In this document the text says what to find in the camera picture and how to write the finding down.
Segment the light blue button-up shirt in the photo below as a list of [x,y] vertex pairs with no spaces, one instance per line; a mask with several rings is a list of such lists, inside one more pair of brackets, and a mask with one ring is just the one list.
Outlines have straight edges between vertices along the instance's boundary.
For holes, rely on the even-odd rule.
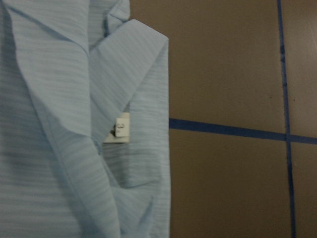
[[127,0],[0,3],[0,235],[167,238],[168,38]]

